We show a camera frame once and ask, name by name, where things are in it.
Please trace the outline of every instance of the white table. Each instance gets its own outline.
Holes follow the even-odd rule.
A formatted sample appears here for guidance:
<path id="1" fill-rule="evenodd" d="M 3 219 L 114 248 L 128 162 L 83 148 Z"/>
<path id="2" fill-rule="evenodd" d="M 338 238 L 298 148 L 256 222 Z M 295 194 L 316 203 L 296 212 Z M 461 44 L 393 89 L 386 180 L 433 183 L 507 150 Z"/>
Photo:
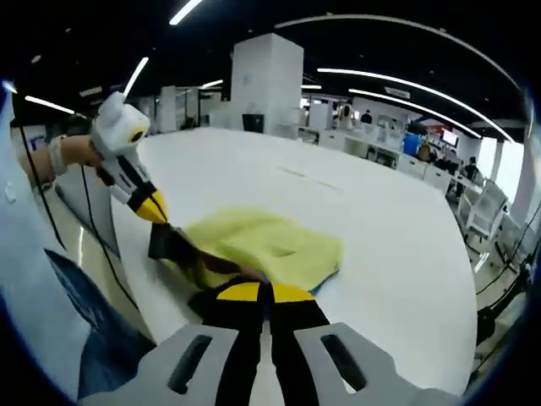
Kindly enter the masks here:
<path id="1" fill-rule="evenodd" d="M 414 384 L 463 392 L 475 349 L 473 274 L 438 190 L 343 152 L 224 129 L 158 135 L 139 154 L 174 226 L 258 206 L 342 239 L 342 269 L 317 295 L 329 320 L 390 353 Z M 189 290 L 147 258 L 148 222 L 115 200 L 112 215 L 129 286 L 161 343 L 197 322 Z"/>

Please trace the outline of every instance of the window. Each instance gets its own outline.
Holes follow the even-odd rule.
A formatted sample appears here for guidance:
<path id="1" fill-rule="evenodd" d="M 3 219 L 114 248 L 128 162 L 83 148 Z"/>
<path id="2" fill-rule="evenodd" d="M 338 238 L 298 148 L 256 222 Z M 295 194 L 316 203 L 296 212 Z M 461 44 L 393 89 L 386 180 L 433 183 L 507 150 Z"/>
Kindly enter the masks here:
<path id="1" fill-rule="evenodd" d="M 490 178 L 490 174 L 492 173 L 495 155 L 496 139 L 486 137 L 483 138 L 481 140 L 481 151 L 479 152 L 477 167 L 486 178 Z"/>
<path id="2" fill-rule="evenodd" d="M 496 176 L 496 184 L 505 193 L 512 203 L 515 200 L 518 181 L 521 177 L 522 158 L 524 157 L 524 145 L 504 142 L 501 152 L 500 168 Z"/>

